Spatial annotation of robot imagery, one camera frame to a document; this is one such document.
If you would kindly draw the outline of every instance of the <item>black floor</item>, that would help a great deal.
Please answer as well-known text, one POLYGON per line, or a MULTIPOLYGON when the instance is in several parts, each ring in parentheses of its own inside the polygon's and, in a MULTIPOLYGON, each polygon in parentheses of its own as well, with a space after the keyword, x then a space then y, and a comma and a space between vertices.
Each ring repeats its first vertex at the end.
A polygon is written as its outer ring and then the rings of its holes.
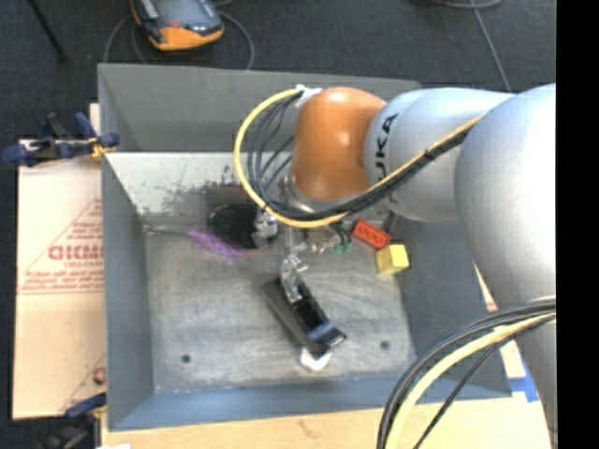
MULTIPOLYGON (((466 0, 448 0, 465 3, 466 0)), ((492 0, 475 0, 477 3, 492 0)), ((97 97, 96 64, 127 0, 37 0, 68 59, 60 63, 27 0, 0 0, 0 149, 36 135, 50 111, 68 121, 97 97)), ((521 92, 556 81, 557 0, 503 0, 479 10, 429 0, 235 0, 224 12, 255 43, 253 68, 417 80, 521 92)), ((183 56, 156 54, 131 21, 109 60, 242 68, 248 46, 234 25, 214 45, 183 56)), ((0 449, 28 448, 61 421, 11 422, 14 336, 14 172, 0 172, 0 449)))

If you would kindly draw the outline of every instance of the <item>purple object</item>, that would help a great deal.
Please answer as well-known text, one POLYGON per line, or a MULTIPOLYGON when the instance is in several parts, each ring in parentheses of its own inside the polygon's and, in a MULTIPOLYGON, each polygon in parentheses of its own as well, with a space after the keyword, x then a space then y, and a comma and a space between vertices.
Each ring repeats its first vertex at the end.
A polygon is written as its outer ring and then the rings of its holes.
POLYGON ((194 248, 207 248, 214 253, 226 257, 226 260, 229 263, 232 263, 237 258, 243 258, 245 256, 240 250, 223 239, 220 239, 211 231, 200 231, 199 229, 188 227, 187 235, 196 240, 194 248))

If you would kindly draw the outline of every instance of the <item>gray bin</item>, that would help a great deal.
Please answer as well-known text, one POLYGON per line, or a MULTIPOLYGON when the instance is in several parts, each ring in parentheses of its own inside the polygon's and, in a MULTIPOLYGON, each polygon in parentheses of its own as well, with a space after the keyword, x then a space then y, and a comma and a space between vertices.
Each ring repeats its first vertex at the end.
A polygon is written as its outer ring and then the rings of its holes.
MULTIPOLYGON (((306 256, 314 296, 347 340, 309 372, 261 296, 283 248, 228 263, 193 247, 207 193, 236 185, 233 138, 249 111, 298 83, 348 85, 389 99, 404 80, 196 67, 101 65, 101 131, 122 137, 103 165, 111 430, 382 407, 401 374, 437 339, 486 312, 456 226, 399 220, 411 267, 377 274, 359 241, 346 256, 306 256)), ((293 114, 284 131, 293 127, 293 114)), ((381 217, 377 209, 369 216, 381 217)), ((424 399, 446 396, 455 368, 424 399)), ((499 357, 463 391, 509 393, 499 357)))

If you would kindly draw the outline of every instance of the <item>cardboard sheet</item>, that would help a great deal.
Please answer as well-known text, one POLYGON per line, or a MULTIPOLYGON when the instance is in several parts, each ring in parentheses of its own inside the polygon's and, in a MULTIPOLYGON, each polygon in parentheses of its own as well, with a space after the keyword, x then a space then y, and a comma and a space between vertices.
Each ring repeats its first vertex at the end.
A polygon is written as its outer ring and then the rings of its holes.
POLYGON ((13 418, 60 415, 105 390, 100 165, 21 168, 13 418))

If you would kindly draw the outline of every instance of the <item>red block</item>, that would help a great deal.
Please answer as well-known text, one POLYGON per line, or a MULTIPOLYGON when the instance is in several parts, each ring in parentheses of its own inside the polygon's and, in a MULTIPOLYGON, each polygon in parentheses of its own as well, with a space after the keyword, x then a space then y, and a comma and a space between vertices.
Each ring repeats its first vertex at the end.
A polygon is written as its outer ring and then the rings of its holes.
POLYGON ((361 218, 356 221, 352 235, 370 244, 376 250, 385 248, 391 241, 391 235, 361 218))

